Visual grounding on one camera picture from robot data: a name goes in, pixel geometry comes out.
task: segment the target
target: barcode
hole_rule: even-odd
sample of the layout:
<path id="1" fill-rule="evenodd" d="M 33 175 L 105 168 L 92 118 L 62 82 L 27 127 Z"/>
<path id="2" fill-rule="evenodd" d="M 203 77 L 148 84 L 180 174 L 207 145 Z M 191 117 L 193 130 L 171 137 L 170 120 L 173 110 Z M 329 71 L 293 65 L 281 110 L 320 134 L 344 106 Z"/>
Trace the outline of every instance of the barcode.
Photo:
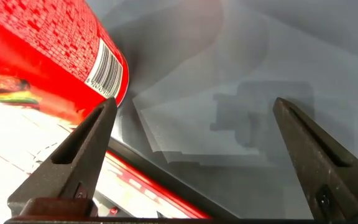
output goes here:
<path id="1" fill-rule="evenodd" d="M 122 80 L 122 65 L 102 39 L 98 56 L 85 83 L 105 98 L 117 97 Z"/>

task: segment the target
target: gray background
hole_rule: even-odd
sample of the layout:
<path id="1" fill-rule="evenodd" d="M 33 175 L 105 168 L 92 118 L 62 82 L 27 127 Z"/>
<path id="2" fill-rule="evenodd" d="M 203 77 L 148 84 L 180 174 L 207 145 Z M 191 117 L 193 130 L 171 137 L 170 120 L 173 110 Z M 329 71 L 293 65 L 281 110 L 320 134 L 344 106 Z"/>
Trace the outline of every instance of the gray background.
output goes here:
<path id="1" fill-rule="evenodd" d="M 130 70 L 112 137 L 243 218 L 312 218 L 272 114 L 358 157 L 358 1 L 87 0 Z"/>

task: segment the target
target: red can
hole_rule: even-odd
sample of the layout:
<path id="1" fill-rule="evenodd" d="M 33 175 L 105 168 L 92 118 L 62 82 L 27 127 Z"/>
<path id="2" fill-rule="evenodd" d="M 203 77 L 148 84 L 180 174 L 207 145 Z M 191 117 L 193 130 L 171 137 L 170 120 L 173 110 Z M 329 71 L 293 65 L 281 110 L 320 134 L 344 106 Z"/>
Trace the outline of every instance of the red can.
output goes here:
<path id="1" fill-rule="evenodd" d="M 119 105 L 127 62 L 84 0 L 0 0 L 0 102 L 71 124 Z"/>

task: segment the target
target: printed label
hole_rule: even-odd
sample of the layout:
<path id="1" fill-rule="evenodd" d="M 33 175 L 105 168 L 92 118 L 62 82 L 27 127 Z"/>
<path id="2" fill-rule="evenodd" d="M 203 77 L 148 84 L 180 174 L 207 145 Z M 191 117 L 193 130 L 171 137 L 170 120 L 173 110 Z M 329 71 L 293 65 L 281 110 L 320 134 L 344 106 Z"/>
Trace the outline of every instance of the printed label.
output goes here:
<path id="1" fill-rule="evenodd" d="M 122 65 L 100 39 L 98 56 L 85 84 L 105 98 L 110 98 L 117 97 L 121 81 Z"/>

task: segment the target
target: black clamp jaw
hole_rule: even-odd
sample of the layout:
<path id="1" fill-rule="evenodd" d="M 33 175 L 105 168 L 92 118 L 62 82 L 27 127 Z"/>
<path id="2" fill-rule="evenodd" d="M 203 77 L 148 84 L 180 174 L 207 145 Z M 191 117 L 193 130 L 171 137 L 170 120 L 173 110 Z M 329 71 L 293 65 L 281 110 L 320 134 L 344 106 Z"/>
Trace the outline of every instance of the black clamp jaw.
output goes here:
<path id="1" fill-rule="evenodd" d="M 358 220 L 358 159 L 293 103 L 277 98 L 273 112 L 314 219 Z M 92 198 L 116 114 L 114 98 L 95 108 L 9 197 L 6 223 L 222 223 L 97 217 Z"/>
<path id="2" fill-rule="evenodd" d="M 315 220 L 358 220 L 358 159 L 293 103 L 273 112 Z"/>
<path id="3" fill-rule="evenodd" d="M 114 98 L 95 108 L 8 198 L 13 218 L 94 217 L 92 198 L 117 114 Z"/>

